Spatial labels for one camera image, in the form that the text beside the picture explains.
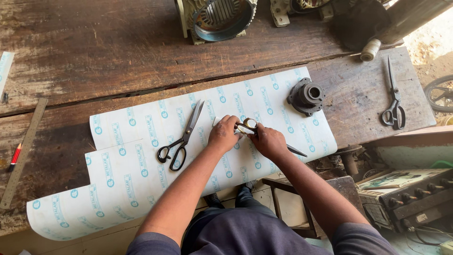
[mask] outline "mounting hole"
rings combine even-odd
[[[312,98],[319,98],[319,96],[321,95],[321,91],[319,91],[319,89],[317,87],[312,87],[308,90],[308,93],[310,94],[310,96]]]

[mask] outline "pencil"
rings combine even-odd
[[[16,165],[17,158],[19,157],[20,150],[22,149],[22,143],[19,144],[16,151],[14,152],[13,159],[11,160],[10,168],[8,172],[12,172],[14,170],[14,166]]]

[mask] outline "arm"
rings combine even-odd
[[[226,115],[212,129],[208,145],[192,163],[173,181],[156,205],[151,209],[138,230],[136,237],[146,232],[156,232],[181,244],[183,233],[200,199],[214,167],[227,151],[242,137],[234,134],[236,116]]]
[[[346,198],[287,149],[282,133],[258,123],[258,136],[248,137],[288,178],[330,240],[342,223],[369,224]]]

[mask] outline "black scissors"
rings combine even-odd
[[[253,127],[249,124],[249,120],[255,122],[255,124],[254,124]],[[250,134],[250,132],[247,132],[246,130],[241,129],[241,127],[242,127],[242,128],[246,128],[246,129],[252,131],[252,132],[254,133],[254,135],[256,135],[256,136],[258,135],[258,122],[257,122],[256,120],[252,119],[252,118],[246,118],[246,119],[243,121],[243,123],[238,123],[238,124],[237,124],[237,129],[238,129],[241,133],[243,133],[243,134],[245,134],[245,135]],[[292,152],[292,153],[295,153],[295,154],[297,154],[297,155],[301,155],[301,156],[304,156],[304,157],[308,157],[305,153],[301,152],[300,150],[298,150],[298,149],[296,149],[296,148],[294,148],[294,147],[292,147],[292,146],[290,146],[290,145],[288,145],[288,144],[286,145],[286,147],[287,147],[288,150],[289,150],[290,152]]]
[[[200,116],[203,105],[204,105],[204,101],[201,102],[201,100],[198,101],[197,105],[195,105],[195,109],[193,110],[192,115],[190,115],[190,119],[187,124],[186,130],[184,131],[183,137],[181,137],[179,140],[173,142],[170,145],[161,147],[157,151],[157,159],[159,159],[160,162],[165,163],[167,161],[167,159],[171,159],[171,157],[169,156],[170,149],[172,147],[174,147],[175,145],[179,144],[180,142],[182,142],[181,146],[179,146],[179,148],[176,150],[176,152],[173,156],[173,160],[171,161],[171,164],[170,164],[170,169],[173,171],[178,171],[179,169],[181,169],[183,167],[184,162],[186,161],[187,152],[186,152],[185,147],[186,147],[187,143],[189,142],[190,135],[192,134],[192,130],[195,127],[195,124],[197,123],[197,120],[198,120],[198,117]],[[165,155],[165,157],[162,158],[160,156],[160,153],[162,152],[163,149],[167,149],[167,154]],[[174,163],[175,163],[176,159],[178,158],[178,153],[181,149],[184,150],[183,161],[180,163],[180,165],[177,169],[173,169]]]
[[[401,104],[401,94],[400,89],[396,86],[395,78],[392,74],[392,64],[390,63],[390,56],[388,56],[389,61],[389,75],[390,75],[390,95],[392,95],[392,104],[390,107],[382,113],[382,121],[388,125],[393,126],[393,129],[403,129],[406,125],[406,113],[404,112],[403,107]],[[401,113],[401,125],[400,125],[400,117],[398,115],[398,109]]]

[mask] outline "wood grain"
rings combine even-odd
[[[317,13],[276,28],[269,9],[259,2],[246,36],[194,46],[173,0],[2,0],[0,50],[16,55],[0,116],[38,97],[71,105],[351,54]]]
[[[362,62],[359,56],[355,55],[309,63],[306,66],[312,80],[326,90],[324,113],[339,148],[401,132],[382,125],[380,121],[380,113],[389,107],[391,101],[388,92],[387,55],[390,56],[395,79],[401,90],[401,105],[406,110],[407,121],[404,131],[436,124],[405,47],[380,51],[372,62]],[[3,215],[0,216],[0,235],[29,227],[25,210],[27,201],[89,184],[84,153],[95,150],[89,128],[90,115],[247,80],[285,69],[224,78],[142,96],[46,110],[11,209],[0,210],[0,215]],[[17,144],[23,139],[31,116],[31,113],[27,113],[1,119],[0,196],[9,178],[9,174],[6,173],[9,160]]]

